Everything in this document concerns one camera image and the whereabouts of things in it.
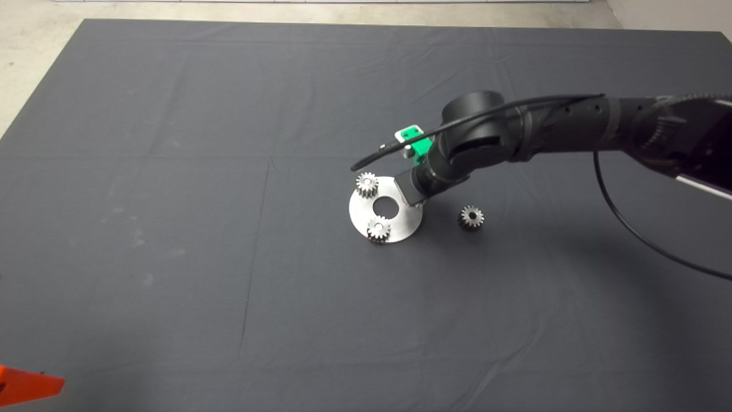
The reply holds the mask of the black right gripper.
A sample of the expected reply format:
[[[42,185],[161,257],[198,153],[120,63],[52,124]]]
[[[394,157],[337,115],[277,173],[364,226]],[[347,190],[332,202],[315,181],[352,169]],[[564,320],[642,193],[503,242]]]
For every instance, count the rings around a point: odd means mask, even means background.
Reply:
[[[405,203],[416,206],[468,179],[469,175],[465,175],[458,177],[457,180],[445,180],[428,169],[410,168],[396,176],[396,185],[400,189]]]

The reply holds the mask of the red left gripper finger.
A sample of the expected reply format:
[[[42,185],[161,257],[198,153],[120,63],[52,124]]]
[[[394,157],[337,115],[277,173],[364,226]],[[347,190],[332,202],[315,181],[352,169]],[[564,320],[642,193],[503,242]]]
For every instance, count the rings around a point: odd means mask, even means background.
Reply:
[[[65,378],[1,365],[1,407],[55,397],[65,387]]]

